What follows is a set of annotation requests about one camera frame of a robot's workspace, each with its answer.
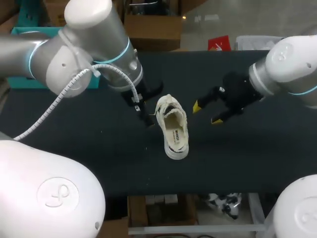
teal box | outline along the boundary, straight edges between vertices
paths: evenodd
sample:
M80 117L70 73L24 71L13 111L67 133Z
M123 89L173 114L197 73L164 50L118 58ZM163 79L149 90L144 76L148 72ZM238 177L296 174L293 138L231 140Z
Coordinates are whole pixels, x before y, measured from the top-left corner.
M11 34L17 35L24 32L29 31L39 31L47 34L50 37L54 37L57 35L58 31L60 30L60 27L14 27ZM90 89L96 89L99 86L99 77L95 77L94 75L91 78L90 84L88 88ZM26 77L9 77L8 83L11 88L46 88L42 83L39 81L33 79L33 78L26 78Z

black cloth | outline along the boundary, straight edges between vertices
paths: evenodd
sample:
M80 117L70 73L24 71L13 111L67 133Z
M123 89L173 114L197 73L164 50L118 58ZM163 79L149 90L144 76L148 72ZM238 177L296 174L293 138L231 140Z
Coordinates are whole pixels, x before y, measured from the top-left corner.
M211 125L211 117L223 110L221 102L192 115L195 100L219 85L225 74L247 72L266 53L139 54L147 80L162 79L163 95L170 93L187 113L189 154L183 160L168 158L160 127L146 129L134 109L104 82L98 90L64 99L22 142L82 163L109 197L281 191L300 177L317 174L317 111L281 94L222 125ZM49 90L12 90L0 130L19 135L54 98ZM149 113L158 98L147 102Z

white sneaker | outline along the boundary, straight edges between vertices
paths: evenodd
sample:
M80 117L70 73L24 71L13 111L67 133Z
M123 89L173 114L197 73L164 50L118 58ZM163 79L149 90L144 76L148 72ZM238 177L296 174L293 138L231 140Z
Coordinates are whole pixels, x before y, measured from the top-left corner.
M159 99L155 114L164 134L167 156L174 160L184 159L189 150L185 111L175 98L167 94Z

shoe insole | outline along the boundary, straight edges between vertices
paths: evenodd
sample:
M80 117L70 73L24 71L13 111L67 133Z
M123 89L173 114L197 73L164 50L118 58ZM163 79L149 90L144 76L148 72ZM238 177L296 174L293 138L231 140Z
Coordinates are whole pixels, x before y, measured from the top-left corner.
M186 143L186 137L183 128L180 126L175 114L170 114L164 118L166 128L166 139L168 145L178 152Z

concrete floor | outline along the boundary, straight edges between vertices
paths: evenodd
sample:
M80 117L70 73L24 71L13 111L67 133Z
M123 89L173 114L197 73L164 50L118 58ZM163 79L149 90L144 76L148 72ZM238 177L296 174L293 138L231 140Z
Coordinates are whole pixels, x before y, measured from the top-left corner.
M317 25L316 0L208 0L186 14L181 48L205 51L208 39L229 35L292 36Z

